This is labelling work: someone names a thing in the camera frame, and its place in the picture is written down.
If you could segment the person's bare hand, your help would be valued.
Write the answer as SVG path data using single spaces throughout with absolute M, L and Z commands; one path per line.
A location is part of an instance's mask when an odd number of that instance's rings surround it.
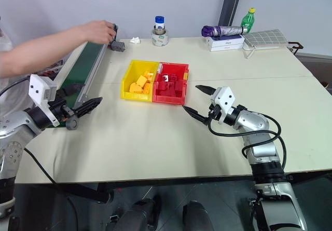
M 84 39 L 95 44 L 109 44 L 116 37 L 114 24 L 105 20 L 92 21 L 80 26 Z

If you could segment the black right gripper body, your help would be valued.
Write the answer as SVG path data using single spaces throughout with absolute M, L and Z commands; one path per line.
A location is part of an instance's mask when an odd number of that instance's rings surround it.
M 209 113 L 207 120 L 205 121 L 206 125 L 210 124 L 212 120 L 217 121 L 219 124 L 222 124 L 223 121 L 221 120 L 222 116 L 222 108 L 218 104 L 211 103 L 209 106 Z

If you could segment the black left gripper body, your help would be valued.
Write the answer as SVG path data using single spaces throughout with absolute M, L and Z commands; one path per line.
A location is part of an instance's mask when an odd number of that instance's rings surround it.
M 60 124 L 78 124 L 77 111 L 67 106 L 65 99 L 55 99 L 48 104 Z

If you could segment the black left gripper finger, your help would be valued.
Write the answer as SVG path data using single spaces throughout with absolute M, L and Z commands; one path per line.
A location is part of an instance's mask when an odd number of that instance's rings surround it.
M 93 98 L 83 103 L 80 107 L 73 109 L 74 114 L 77 118 L 81 118 L 84 115 L 92 112 L 101 102 L 103 98 Z
M 56 96 L 60 98 L 66 98 L 80 92 L 81 89 L 84 87 L 84 83 L 73 83 L 67 85 L 63 88 L 60 88 L 56 91 Z

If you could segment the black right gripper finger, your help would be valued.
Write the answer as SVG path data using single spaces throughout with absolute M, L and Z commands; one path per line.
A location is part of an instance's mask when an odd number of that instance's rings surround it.
M 198 111 L 183 105 L 183 109 L 188 113 L 191 117 L 198 120 L 199 122 L 203 123 L 204 125 L 207 125 L 207 117 L 204 117 L 198 113 Z
M 210 87 L 210 86 L 205 86 L 205 85 L 196 85 L 195 87 L 209 96 L 212 96 L 214 94 L 214 92 L 216 91 L 215 88 Z

